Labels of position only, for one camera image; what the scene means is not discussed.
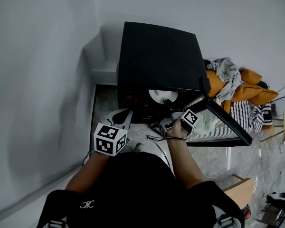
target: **marble floor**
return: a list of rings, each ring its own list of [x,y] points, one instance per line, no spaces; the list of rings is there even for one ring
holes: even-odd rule
[[[92,131],[95,131],[98,123],[104,121],[109,112],[116,109],[118,109],[117,90],[97,90]],[[137,143],[143,143],[142,151],[156,154],[165,161],[155,144],[151,140],[145,139],[147,134],[154,135],[154,132],[147,125],[132,124],[128,133],[130,140],[128,145],[134,147]],[[263,195],[274,191],[285,191],[277,188],[280,172],[285,162],[285,146],[282,146],[282,144],[280,146],[283,136],[260,143],[260,140],[266,136],[269,136],[267,131],[254,134],[252,144],[244,147],[189,147],[205,178],[217,179],[229,171],[236,171],[243,178],[253,178],[255,180],[254,195],[249,203],[252,215],[246,221],[246,227],[248,228],[266,227],[266,225],[256,221],[262,205]],[[159,142],[159,146],[171,162],[166,141]],[[237,181],[234,177],[228,177],[219,181],[218,185],[225,188]]]

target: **wooden board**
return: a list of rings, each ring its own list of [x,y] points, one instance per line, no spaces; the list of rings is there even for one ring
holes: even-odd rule
[[[246,178],[223,191],[242,209],[251,201],[254,186],[254,179]]]

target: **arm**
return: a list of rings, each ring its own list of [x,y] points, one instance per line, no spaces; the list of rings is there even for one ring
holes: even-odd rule
[[[87,163],[75,174],[66,186],[66,190],[85,193],[101,175],[110,156],[95,152]]]
[[[167,134],[169,137],[183,138],[180,120],[174,122],[173,128]],[[186,189],[203,182],[203,174],[191,156],[186,142],[176,139],[169,139],[167,142],[175,177],[181,181]]]

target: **black and white striped fabric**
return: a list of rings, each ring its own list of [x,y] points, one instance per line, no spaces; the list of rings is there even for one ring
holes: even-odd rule
[[[266,105],[255,105],[248,100],[231,103],[230,115],[247,132],[259,132],[263,125],[272,126],[272,114],[270,103]],[[236,134],[221,121],[209,134],[193,134],[189,141],[198,138],[235,137]]]

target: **gray cloth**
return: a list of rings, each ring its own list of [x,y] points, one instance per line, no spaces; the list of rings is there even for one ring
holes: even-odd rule
[[[217,94],[216,102],[221,104],[223,101],[231,100],[235,90],[239,86],[245,85],[241,80],[241,74],[229,57],[216,59],[207,65],[207,69],[216,71],[217,76],[223,82],[228,82]]]

